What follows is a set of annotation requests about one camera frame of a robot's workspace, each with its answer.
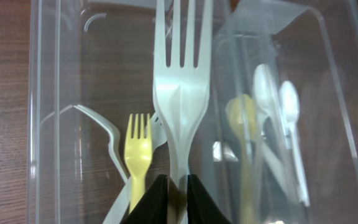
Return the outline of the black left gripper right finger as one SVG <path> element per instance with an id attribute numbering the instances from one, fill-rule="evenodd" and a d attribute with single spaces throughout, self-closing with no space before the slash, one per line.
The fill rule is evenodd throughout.
<path id="1" fill-rule="evenodd" d="M 195 174 L 188 175 L 187 213 L 189 224 L 230 224 Z"/>

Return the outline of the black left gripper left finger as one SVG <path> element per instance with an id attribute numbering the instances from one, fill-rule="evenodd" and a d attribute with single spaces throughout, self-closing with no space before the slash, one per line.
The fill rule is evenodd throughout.
<path id="1" fill-rule="evenodd" d="M 123 224 L 166 224 L 168 177 L 158 175 Z"/>

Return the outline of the yellow plastic fork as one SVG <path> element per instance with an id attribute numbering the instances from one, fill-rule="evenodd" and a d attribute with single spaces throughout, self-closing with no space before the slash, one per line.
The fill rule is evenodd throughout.
<path id="1" fill-rule="evenodd" d="M 145 176 L 152 158 L 150 114 L 146 119 L 143 113 L 130 114 L 124 146 L 124 162 L 132 178 L 130 213 L 145 193 Z"/>

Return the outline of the clear bent plastic fork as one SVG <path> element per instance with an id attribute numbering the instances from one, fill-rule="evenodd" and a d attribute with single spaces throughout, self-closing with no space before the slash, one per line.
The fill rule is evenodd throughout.
<path id="1" fill-rule="evenodd" d="M 119 142 L 121 138 L 121 134 L 118 128 L 112 124 L 112 122 L 108 121 L 104 116 L 101 116 L 99 113 L 95 112 L 94 110 L 83 106 L 83 105 L 74 105 L 74 108 L 78 109 L 85 115 L 89 116 L 93 119 L 96 123 L 98 123 L 107 133 L 109 136 L 109 143 L 108 143 L 108 153 L 113 161 L 116 169 L 118 170 L 122 180 L 126 183 L 129 180 L 129 173 L 126 171 L 124 167 L 124 163 L 119 156 Z"/>

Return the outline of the broad white plastic spoon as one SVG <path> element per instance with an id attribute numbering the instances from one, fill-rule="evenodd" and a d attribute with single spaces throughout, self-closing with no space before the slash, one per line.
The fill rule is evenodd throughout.
<path id="1" fill-rule="evenodd" d="M 280 188 L 283 190 L 284 194 L 290 199 L 292 202 L 297 202 L 297 194 L 296 190 L 290 190 L 287 180 L 285 177 L 285 170 L 282 162 L 278 159 L 278 157 L 273 153 L 273 151 L 269 148 L 265 141 L 261 144 L 262 157 L 264 161 L 267 163 L 267 166 L 272 171 L 273 176 L 278 182 Z"/>

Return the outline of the yellow plastic spoon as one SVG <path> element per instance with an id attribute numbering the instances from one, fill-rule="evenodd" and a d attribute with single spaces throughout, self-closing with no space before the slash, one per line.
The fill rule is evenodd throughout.
<path id="1" fill-rule="evenodd" d="M 249 95 L 239 95 L 226 105 L 226 117 L 229 121 L 229 126 L 240 144 L 239 223 L 257 223 L 253 199 L 252 122 L 248 119 L 248 112 L 250 111 L 251 115 L 255 115 Z"/>

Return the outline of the white plastic fork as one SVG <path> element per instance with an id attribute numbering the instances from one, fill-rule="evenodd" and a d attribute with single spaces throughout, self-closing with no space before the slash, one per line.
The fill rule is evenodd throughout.
<path id="1" fill-rule="evenodd" d="M 161 120 L 158 118 L 156 113 L 153 114 L 150 122 L 152 131 L 152 146 L 153 151 L 155 151 L 156 148 L 166 143 L 167 138 L 162 128 Z M 131 187 L 132 178 L 129 177 L 129 180 L 125 183 L 121 192 L 117 196 L 117 199 L 108 211 L 103 224 L 120 223 L 123 220 L 131 201 Z"/>
<path id="2" fill-rule="evenodd" d="M 196 3 L 188 3 L 185 52 L 180 52 L 181 2 L 173 3 L 172 46 L 166 61 L 165 3 L 157 1 L 153 103 L 167 137 L 170 156 L 168 223 L 186 223 L 188 158 L 209 101 L 213 1 L 205 1 L 200 46 L 195 50 Z"/>

